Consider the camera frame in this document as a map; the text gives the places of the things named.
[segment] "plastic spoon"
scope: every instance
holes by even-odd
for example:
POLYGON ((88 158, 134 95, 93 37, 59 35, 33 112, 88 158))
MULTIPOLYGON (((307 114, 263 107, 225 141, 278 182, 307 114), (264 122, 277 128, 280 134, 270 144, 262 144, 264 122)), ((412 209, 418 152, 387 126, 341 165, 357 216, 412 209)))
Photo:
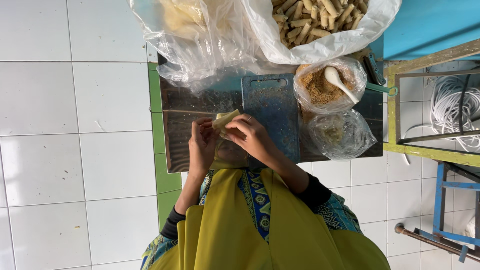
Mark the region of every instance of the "plastic spoon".
POLYGON ((338 71, 334 67, 325 68, 325 78, 327 81, 336 87, 340 88, 345 94, 353 101, 354 104, 357 104, 359 100, 357 97, 342 83, 340 77, 338 76, 338 71))

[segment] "green tile border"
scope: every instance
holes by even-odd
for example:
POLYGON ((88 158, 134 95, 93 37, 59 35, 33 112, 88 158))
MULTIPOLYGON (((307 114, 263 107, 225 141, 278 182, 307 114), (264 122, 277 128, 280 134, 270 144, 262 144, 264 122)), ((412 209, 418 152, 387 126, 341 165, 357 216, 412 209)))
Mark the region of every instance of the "green tile border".
POLYGON ((163 129, 162 96, 157 63, 148 63, 148 81, 150 85, 150 108, 152 112, 153 148, 155 154, 155 178, 158 204, 158 225, 162 230, 168 214, 177 202, 181 192, 181 174, 167 173, 165 155, 165 136, 163 129))

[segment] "blue wall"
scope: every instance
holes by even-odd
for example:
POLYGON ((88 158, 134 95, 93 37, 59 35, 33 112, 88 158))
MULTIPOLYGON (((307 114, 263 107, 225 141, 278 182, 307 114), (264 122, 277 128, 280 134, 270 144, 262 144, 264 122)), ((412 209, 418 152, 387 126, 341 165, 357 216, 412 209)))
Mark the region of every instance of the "blue wall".
POLYGON ((384 33, 384 59, 411 60, 477 38, 480 0, 403 0, 384 33))

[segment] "black sleeve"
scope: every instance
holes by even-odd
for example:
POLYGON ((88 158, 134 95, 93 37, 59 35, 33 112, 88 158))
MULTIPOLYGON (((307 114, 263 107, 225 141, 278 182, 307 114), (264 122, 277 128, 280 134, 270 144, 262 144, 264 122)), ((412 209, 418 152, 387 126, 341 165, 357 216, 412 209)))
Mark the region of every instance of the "black sleeve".
POLYGON ((307 174, 308 187, 302 193, 297 194, 297 196, 313 211, 316 207, 326 203, 330 199, 332 192, 322 185, 318 178, 309 173, 307 174))
POLYGON ((178 239, 179 235, 177 231, 177 223, 184 220, 185 220, 185 216, 177 213, 175 211, 175 207, 173 207, 172 211, 168 215, 165 225, 163 225, 163 229, 160 232, 160 234, 172 240, 178 239))

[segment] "stainless steel table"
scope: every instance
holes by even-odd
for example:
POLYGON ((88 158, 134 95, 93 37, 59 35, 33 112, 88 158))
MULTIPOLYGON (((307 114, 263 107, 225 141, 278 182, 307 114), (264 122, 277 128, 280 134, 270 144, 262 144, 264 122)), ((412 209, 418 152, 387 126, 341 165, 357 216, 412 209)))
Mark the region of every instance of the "stainless steel table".
MULTIPOLYGON (((383 36, 372 42, 369 47, 383 70, 383 36)), ((158 56, 159 65, 166 62, 158 56)), ((216 117, 217 113, 235 109, 242 111, 240 80, 242 76, 226 77, 200 93, 192 93, 186 87, 171 85, 160 77, 162 112, 165 133, 165 149, 169 173, 186 172, 189 169, 188 140, 191 137, 192 121, 200 117, 216 117)), ((365 90, 361 101, 353 107, 367 121, 377 143, 360 157, 379 157, 383 155, 383 96, 382 93, 365 90)), ((319 153, 310 152, 300 144, 301 162, 329 160, 319 153)), ((232 142, 218 142, 216 160, 212 169, 247 166, 246 153, 232 142)))

